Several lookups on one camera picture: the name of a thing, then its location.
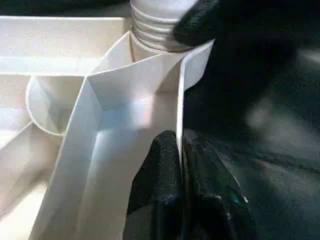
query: gloved hand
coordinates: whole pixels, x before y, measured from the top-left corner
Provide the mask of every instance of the gloved hand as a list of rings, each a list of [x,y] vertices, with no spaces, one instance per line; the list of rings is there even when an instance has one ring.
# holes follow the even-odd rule
[[[132,182],[122,239],[256,239],[247,199],[215,147],[187,130],[183,148],[181,171],[175,133],[154,139]]]
[[[215,39],[205,76],[185,94],[185,126],[246,139],[246,114],[274,78],[317,57],[307,55],[320,47],[319,8],[316,0],[199,0],[173,31],[190,46]]]
[[[319,4],[200,0],[174,29],[215,39],[184,99],[190,239],[319,238]]]

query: white cylindrical bottle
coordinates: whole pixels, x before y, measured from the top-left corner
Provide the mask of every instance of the white cylindrical bottle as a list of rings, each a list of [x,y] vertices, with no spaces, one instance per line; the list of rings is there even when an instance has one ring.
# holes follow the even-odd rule
[[[189,47],[175,41],[174,26],[198,0],[130,0],[133,31],[145,45],[168,52]]]

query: white box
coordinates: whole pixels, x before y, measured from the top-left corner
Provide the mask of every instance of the white box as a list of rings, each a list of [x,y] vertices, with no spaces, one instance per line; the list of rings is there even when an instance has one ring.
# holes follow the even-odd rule
[[[31,230],[30,240],[121,239],[132,179],[153,138],[176,131],[181,152],[184,90],[203,75],[213,43],[184,53],[153,50],[135,38],[130,21],[0,17],[0,80],[13,76],[22,84],[18,92],[25,88],[26,106],[19,106],[34,123],[12,139],[17,143],[11,148],[34,142],[44,150],[40,172],[53,171],[38,205],[29,205],[33,223],[42,202],[34,226],[11,231],[15,219],[27,220],[23,211],[13,211],[6,219],[14,220],[0,221],[0,229],[7,229],[1,239],[28,239]],[[21,140],[26,131],[35,132],[27,142]],[[0,160],[9,147],[0,149]],[[15,158],[28,167],[38,164],[21,156],[7,161]]]

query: white plastic part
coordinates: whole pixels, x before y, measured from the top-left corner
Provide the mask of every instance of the white plastic part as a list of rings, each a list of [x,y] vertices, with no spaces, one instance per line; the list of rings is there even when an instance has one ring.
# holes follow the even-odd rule
[[[64,136],[84,78],[32,76],[26,88],[26,108],[33,123],[54,136]]]
[[[172,36],[174,26],[198,0],[130,0],[133,30],[147,46],[168,52],[181,52],[188,46]]]
[[[0,72],[86,76],[131,19],[0,16]]]
[[[184,92],[197,84],[203,76],[213,44],[214,41],[211,41],[194,49],[188,53],[181,62],[176,116],[176,141],[181,165],[183,165]]]
[[[128,31],[109,49],[92,73],[96,74],[123,68],[159,54],[168,55],[170,53],[144,45],[136,38],[132,31]]]
[[[30,122],[25,104],[29,79],[23,75],[0,75],[0,148]]]
[[[157,54],[85,79],[30,239],[122,239],[132,180],[154,137],[182,128],[179,79],[195,84],[211,47],[195,49],[183,67],[184,54]],[[188,72],[190,64],[200,69]]]
[[[0,148],[0,239],[28,239],[59,146],[30,122]]]

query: white plastic tray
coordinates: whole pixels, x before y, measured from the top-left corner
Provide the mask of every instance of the white plastic tray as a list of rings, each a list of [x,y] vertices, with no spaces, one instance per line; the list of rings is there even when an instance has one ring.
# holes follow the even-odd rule
[[[174,130],[181,150],[184,90],[213,43],[153,50],[130,21],[0,17],[0,239],[120,240],[153,138]]]

